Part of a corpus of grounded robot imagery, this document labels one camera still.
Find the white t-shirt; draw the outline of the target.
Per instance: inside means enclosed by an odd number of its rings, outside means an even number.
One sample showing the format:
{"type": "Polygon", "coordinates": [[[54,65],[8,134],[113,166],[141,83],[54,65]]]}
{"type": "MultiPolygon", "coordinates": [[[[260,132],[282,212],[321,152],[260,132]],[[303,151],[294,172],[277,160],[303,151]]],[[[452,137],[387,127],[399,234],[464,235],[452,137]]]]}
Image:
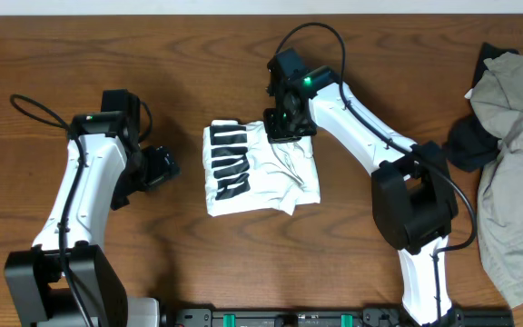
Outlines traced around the white t-shirt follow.
{"type": "Polygon", "coordinates": [[[260,209],[292,215],[321,201],[311,138],[272,144],[262,121],[212,121],[203,129],[202,164],[212,217],[260,209]]]}

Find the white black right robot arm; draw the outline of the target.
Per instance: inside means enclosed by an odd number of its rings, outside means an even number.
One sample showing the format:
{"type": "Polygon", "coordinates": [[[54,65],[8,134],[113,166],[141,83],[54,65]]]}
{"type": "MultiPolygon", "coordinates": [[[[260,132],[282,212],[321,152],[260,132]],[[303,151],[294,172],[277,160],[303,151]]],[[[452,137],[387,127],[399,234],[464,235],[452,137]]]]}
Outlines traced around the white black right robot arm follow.
{"type": "Polygon", "coordinates": [[[359,161],[370,176],[374,222],[400,257],[404,310],[418,326],[450,325],[455,313],[444,259],[459,189],[439,146],[398,134],[331,68],[310,69],[293,49],[277,53],[267,67],[276,102],[264,113],[270,142],[293,143],[323,129],[359,161]]]}

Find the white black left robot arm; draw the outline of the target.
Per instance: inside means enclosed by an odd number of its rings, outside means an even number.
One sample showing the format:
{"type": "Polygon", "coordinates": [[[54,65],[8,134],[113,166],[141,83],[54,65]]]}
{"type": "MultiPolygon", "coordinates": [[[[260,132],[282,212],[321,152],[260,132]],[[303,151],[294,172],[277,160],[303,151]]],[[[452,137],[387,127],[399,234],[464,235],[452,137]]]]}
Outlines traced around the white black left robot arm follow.
{"type": "Polygon", "coordinates": [[[5,281],[23,326],[162,326],[159,302],[127,295],[104,254],[110,211],[179,175],[164,147],[142,142],[148,105],[126,89],[106,90],[97,113],[48,124],[68,138],[53,209],[30,249],[9,253],[5,281]]]}

